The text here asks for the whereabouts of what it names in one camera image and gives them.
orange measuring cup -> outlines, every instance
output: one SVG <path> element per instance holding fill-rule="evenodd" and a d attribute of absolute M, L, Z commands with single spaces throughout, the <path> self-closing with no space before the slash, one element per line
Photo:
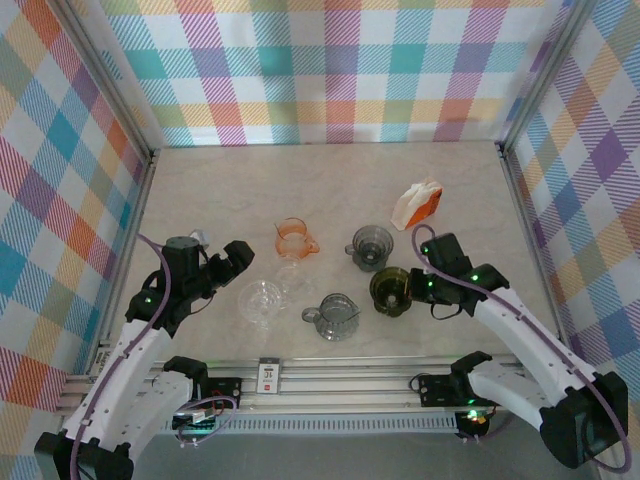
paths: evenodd
<path fill-rule="evenodd" d="M 320 247 L 299 218 L 285 218 L 276 225 L 276 251 L 282 257 L 302 259 L 310 253 L 318 253 Z"/>

white sticker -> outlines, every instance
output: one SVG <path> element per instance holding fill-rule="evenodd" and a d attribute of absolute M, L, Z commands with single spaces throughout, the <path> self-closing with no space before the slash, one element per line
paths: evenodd
<path fill-rule="evenodd" d="M 278 393 L 280 381 L 280 359 L 261 358 L 258 367 L 256 393 Z"/>

plaid wall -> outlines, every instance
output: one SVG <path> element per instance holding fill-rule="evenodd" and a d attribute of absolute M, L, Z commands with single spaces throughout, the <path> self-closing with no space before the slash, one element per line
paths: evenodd
<path fill-rule="evenodd" d="M 143 163 L 44 0 L 0 0 L 0 478 L 36 475 Z"/>
<path fill-rule="evenodd" d="M 514 165 L 573 348 L 629 385 L 636 451 L 639 26 L 640 0 L 599 2 L 520 140 Z"/>
<path fill-rule="evenodd" d="M 75 3 L 171 146 L 498 138 L 571 3 L 98 1 Z"/>

plaid wallpaper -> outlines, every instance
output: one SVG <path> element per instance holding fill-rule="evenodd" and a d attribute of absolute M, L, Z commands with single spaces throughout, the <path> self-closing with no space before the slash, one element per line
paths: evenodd
<path fill-rule="evenodd" d="M 74 3 L 145 126 L 193 146 L 498 138 L 571 1 Z"/>
<path fill-rule="evenodd" d="M 0 478 L 27 479 L 86 360 L 143 162 L 44 0 L 0 0 L 0 66 Z"/>
<path fill-rule="evenodd" d="M 629 385 L 638 451 L 640 0 L 599 2 L 517 156 L 561 320 L 577 353 Z"/>

marble table surface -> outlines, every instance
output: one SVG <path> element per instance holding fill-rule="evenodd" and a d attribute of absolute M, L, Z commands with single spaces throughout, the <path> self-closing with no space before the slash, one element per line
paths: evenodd
<path fill-rule="evenodd" d="M 201 228 L 211 236 L 210 254 L 239 239 L 256 257 L 207 309 L 183 322 L 165 358 L 507 353 L 493 332 L 465 314 L 437 321 L 420 303 L 396 319 L 377 313 L 369 295 L 372 274 L 361 272 L 344 253 L 359 227 L 376 224 L 394 237 L 387 265 L 418 266 L 410 231 L 397 231 L 390 216 L 397 199 L 427 175 L 444 188 L 428 223 L 438 233 L 455 233 L 474 264 L 493 264 L 555 332 L 491 142 L 167 149 L 158 161 L 140 231 L 164 243 Z M 304 219 L 320 245 L 319 253 L 301 262 L 314 288 L 281 310 L 264 332 L 239 314 L 238 295 L 250 282 L 273 278 L 282 262 L 274 248 L 274 223 L 291 216 Z M 129 299 L 158 266 L 154 253 L 137 242 L 112 336 L 119 335 Z M 300 318 L 303 308 L 319 305 L 332 292 L 348 295 L 362 310 L 358 331 L 341 342 L 323 339 Z"/>

